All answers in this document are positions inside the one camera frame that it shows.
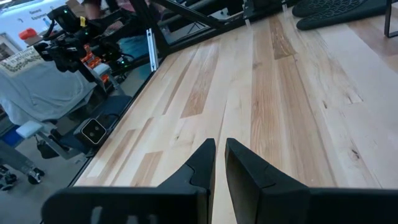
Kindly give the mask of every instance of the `metal bracket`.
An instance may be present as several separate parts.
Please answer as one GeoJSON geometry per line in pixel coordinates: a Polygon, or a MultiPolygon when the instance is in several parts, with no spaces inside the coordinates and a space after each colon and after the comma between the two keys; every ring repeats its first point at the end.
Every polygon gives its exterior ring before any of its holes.
{"type": "Polygon", "coordinates": [[[147,29],[147,38],[148,38],[150,70],[154,72],[159,67],[159,59],[157,58],[155,35],[152,33],[152,29],[147,29]]]}

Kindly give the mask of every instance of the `black electronics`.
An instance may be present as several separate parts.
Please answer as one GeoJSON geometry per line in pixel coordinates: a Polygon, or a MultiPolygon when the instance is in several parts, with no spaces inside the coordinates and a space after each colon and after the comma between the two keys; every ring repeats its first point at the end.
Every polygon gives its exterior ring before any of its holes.
{"type": "Polygon", "coordinates": [[[36,51],[45,61],[54,61],[61,72],[79,70],[89,82],[94,82],[96,79],[80,61],[87,54],[86,44],[89,44],[94,55],[115,71],[128,66],[124,63],[122,55],[125,54],[121,52],[118,40],[146,33],[145,25],[133,12],[125,9],[118,9],[101,19],[88,20],[77,17],[68,6],[60,6],[52,10],[48,17],[52,23],[44,35],[44,40],[50,43],[35,44],[36,51]],[[55,21],[63,30],[51,35],[55,21]],[[111,34],[105,34],[106,29],[115,22],[121,22],[122,26],[111,34]]]}
{"type": "Polygon", "coordinates": [[[107,130],[94,118],[83,121],[73,135],[86,147],[95,147],[103,143],[107,130]]]}

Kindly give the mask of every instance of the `orange component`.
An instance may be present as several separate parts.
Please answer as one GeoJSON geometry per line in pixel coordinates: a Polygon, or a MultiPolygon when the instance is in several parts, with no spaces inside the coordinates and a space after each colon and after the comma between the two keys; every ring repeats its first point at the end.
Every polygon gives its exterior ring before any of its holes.
{"type": "Polygon", "coordinates": [[[37,35],[37,33],[35,30],[33,30],[32,28],[28,28],[19,33],[19,38],[21,38],[21,40],[26,40],[26,39],[28,39],[30,37],[34,37],[36,35],[37,35]]]}
{"type": "Polygon", "coordinates": [[[94,62],[94,61],[90,62],[90,63],[88,64],[88,66],[89,66],[91,69],[93,69],[93,68],[95,67],[95,62],[94,62]]]}
{"type": "Polygon", "coordinates": [[[102,82],[106,83],[109,80],[109,75],[105,74],[103,76],[101,76],[102,82]]]}

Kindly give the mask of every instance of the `wood grain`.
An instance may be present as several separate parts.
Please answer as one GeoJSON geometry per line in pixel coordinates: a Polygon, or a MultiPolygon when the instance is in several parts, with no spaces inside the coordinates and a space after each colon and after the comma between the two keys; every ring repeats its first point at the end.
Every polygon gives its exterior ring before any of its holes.
{"type": "Polygon", "coordinates": [[[219,44],[217,41],[211,43],[208,55],[203,59],[203,64],[199,68],[200,76],[198,76],[195,85],[192,88],[188,98],[188,103],[182,111],[181,118],[201,114],[205,107],[207,94],[209,93],[210,84],[216,70],[218,60],[219,44]]]}
{"type": "Polygon", "coordinates": [[[234,224],[224,150],[236,138],[309,186],[398,188],[398,49],[383,18],[296,21],[274,15],[168,56],[76,185],[157,186],[214,138],[213,223],[234,224]]]}
{"type": "Polygon", "coordinates": [[[269,24],[271,27],[271,36],[272,36],[272,47],[274,49],[274,59],[280,59],[283,57],[287,57],[289,55],[293,55],[295,50],[290,44],[288,38],[285,35],[284,28],[280,23],[277,16],[272,16],[269,19],[269,24]]]}
{"type": "Polygon", "coordinates": [[[149,186],[159,165],[163,152],[151,152],[144,155],[130,186],[149,186]]]}

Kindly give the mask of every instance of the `black rubber mat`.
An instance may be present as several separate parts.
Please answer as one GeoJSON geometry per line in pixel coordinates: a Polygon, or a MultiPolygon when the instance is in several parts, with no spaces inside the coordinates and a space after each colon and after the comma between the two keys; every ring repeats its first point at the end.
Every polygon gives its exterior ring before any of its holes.
{"type": "Polygon", "coordinates": [[[309,30],[383,15],[386,0],[304,0],[292,12],[294,16],[304,17],[297,28],[309,30]]]}

